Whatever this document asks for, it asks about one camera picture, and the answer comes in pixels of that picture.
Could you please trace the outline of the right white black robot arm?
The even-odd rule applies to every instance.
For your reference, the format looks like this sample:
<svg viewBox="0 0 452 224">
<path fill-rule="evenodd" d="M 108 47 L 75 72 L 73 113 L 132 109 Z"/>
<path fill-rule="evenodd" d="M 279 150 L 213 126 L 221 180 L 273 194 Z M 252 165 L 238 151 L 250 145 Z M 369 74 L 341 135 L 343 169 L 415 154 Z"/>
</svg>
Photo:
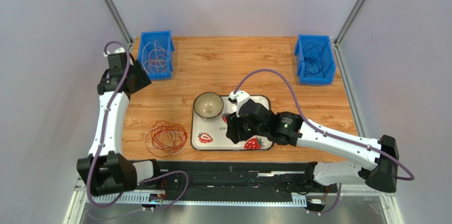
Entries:
<svg viewBox="0 0 452 224">
<path fill-rule="evenodd" d="M 371 139 L 342 133 L 295 113 L 275 114 L 251 99 L 225 120 L 226 137 L 234 144 L 261 136 L 278 145 L 314 148 L 345 159 L 311 163 L 304 175 L 308 182 L 323 186 L 364 182 L 381 192 L 396 192 L 399 154 L 391 136 Z"/>
</svg>

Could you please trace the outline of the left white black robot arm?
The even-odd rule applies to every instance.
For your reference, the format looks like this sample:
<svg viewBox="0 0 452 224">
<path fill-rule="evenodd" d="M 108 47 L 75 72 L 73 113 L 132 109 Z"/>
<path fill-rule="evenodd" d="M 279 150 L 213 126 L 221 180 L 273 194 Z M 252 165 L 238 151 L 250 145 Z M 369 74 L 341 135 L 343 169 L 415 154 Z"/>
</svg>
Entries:
<svg viewBox="0 0 452 224">
<path fill-rule="evenodd" d="M 100 106 L 97 130 L 88 156 L 79 159 L 76 165 L 91 196 L 133 191 L 139 182 L 159 171 L 155 160 L 128 160 L 122 150 L 124 120 L 131 95 L 151 81 L 139 61 L 125 51 L 106 57 L 109 67 L 97 85 Z"/>
</svg>

